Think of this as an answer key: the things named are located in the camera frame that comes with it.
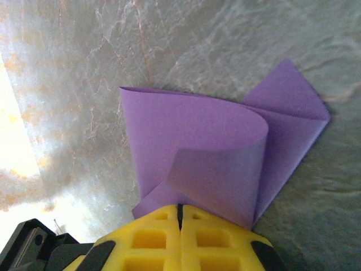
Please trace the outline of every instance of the marble surface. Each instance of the marble surface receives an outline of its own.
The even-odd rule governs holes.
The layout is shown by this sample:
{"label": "marble surface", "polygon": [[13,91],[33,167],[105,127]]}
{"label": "marble surface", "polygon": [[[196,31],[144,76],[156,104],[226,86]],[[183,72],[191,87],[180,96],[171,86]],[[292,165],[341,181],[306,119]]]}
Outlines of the marble surface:
{"label": "marble surface", "polygon": [[0,53],[0,249],[133,219],[119,86],[239,101],[289,57],[332,122],[254,230],[290,270],[361,266],[361,1],[1,0]]}

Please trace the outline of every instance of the folded purple paper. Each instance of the folded purple paper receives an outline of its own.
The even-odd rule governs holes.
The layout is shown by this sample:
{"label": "folded purple paper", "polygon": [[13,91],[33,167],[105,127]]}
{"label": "folded purple paper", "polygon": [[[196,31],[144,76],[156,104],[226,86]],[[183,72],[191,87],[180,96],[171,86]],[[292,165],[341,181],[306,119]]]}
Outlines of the folded purple paper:
{"label": "folded purple paper", "polygon": [[142,199],[135,218],[183,203],[251,228],[329,121],[288,59],[241,104],[144,88],[121,96]]}

